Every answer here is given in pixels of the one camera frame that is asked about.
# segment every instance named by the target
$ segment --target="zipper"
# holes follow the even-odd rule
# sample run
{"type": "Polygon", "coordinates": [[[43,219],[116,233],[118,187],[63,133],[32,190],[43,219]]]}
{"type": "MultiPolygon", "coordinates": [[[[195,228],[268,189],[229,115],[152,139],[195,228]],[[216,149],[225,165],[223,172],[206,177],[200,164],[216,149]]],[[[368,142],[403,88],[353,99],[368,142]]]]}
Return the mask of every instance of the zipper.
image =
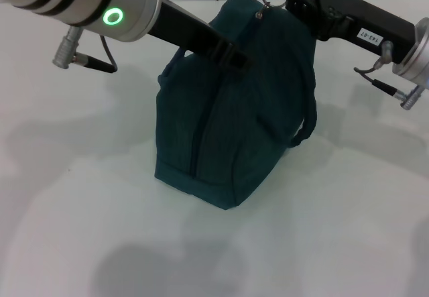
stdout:
{"type": "MultiPolygon", "coordinates": [[[[251,36],[257,31],[257,28],[259,27],[260,23],[261,20],[257,19],[256,16],[252,15],[252,19],[249,20],[249,23],[245,26],[244,30],[241,32],[239,38],[237,39],[237,44],[240,48],[245,47],[251,36]]],[[[201,117],[198,120],[198,124],[196,126],[194,137],[192,140],[192,152],[190,159],[189,174],[192,178],[196,178],[202,138],[204,136],[208,120],[210,119],[210,115],[212,113],[213,107],[216,103],[217,97],[219,95],[219,92],[221,91],[221,87],[223,86],[223,82],[226,76],[227,74],[221,73],[218,77],[216,86],[211,92],[210,97],[208,98],[208,101],[204,107],[204,110],[202,111],[201,117]]]]}

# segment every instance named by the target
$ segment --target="metal ring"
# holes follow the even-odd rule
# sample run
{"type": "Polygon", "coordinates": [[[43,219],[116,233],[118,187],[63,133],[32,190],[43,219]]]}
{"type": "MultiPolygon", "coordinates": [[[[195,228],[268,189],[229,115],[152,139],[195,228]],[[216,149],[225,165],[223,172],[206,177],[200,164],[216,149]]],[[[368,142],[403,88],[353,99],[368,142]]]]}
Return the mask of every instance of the metal ring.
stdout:
{"type": "Polygon", "coordinates": [[[271,5],[271,2],[268,2],[267,0],[262,0],[263,4],[266,5],[267,7],[273,7],[273,8],[282,8],[286,5],[287,1],[285,1],[283,4],[281,5],[271,5]]]}

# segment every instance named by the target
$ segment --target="white table surface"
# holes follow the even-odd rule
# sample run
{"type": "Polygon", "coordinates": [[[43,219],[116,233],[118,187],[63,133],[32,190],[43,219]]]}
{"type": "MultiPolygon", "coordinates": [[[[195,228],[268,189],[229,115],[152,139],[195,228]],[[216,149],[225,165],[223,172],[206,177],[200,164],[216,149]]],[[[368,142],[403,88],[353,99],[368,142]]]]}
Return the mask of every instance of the white table surface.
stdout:
{"type": "MultiPolygon", "coordinates": [[[[371,0],[413,23],[429,0],[371,0]]],[[[221,3],[181,3],[204,20],[221,3]]],[[[242,206],[154,178],[157,76],[174,46],[110,42],[120,72],[50,64],[66,26],[0,5],[2,297],[427,297],[429,98],[411,112],[319,43],[320,119],[242,206]]],[[[86,33],[81,52],[104,57],[86,33]]],[[[386,68],[375,77],[408,91],[386,68]]]]}

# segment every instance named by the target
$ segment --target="black cable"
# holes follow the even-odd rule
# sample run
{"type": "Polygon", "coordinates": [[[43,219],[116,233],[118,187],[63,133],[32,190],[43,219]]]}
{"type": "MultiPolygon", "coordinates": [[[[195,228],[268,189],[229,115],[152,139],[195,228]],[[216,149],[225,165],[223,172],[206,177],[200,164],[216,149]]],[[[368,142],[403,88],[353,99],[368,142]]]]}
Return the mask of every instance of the black cable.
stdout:
{"type": "Polygon", "coordinates": [[[109,57],[109,60],[112,64],[113,68],[115,69],[114,72],[118,71],[118,65],[116,64],[116,61],[113,58],[112,53],[110,52],[109,46],[107,45],[106,37],[100,35],[100,39],[101,39],[101,43],[103,44],[103,48],[105,49],[105,52],[106,52],[107,56],[109,57]]]}
{"type": "Polygon", "coordinates": [[[375,72],[375,68],[371,68],[368,70],[361,70],[355,67],[355,72],[357,72],[358,74],[371,74],[372,72],[375,72]]]}
{"type": "Polygon", "coordinates": [[[378,88],[379,90],[385,92],[386,94],[388,94],[389,96],[394,97],[397,93],[397,89],[395,87],[392,87],[380,80],[377,79],[371,79],[369,78],[366,73],[371,73],[374,72],[375,69],[373,68],[373,70],[359,70],[358,68],[355,68],[355,72],[357,72],[358,74],[360,74],[364,79],[368,80],[375,88],[378,88]]]}

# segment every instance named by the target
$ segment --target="silver cylindrical joint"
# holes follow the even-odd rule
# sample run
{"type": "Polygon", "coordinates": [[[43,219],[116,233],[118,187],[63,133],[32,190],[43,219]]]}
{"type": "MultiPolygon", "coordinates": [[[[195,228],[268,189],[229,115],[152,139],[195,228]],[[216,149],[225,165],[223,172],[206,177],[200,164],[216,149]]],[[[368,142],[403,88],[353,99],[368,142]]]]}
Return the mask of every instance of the silver cylindrical joint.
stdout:
{"type": "Polygon", "coordinates": [[[374,64],[374,69],[379,70],[385,64],[389,64],[393,61],[393,42],[384,41],[381,45],[381,57],[374,64]]]}
{"type": "Polygon", "coordinates": [[[68,65],[72,62],[76,49],[79,46],[79,39],[82,33],[83,29],[81,27],[70,27],[67,36],[62,38],[62,42],[52,61],[53,64],[61,69],[68,69],[68,65]]]}
{"type": "Polygon", "coordinates": [[[401,107],[406,111],[409,111],[417,103],[425,90],[425,87],[417,86],[412,92],[410,92],[407,99],[401,104],[401,107]]]}
{"type": "Polygon", "coordinates": [[[429,88],[429,19],[423,19],[416,26],[416,44],[401,64],[393,65],[393,73],[429,88]]]}

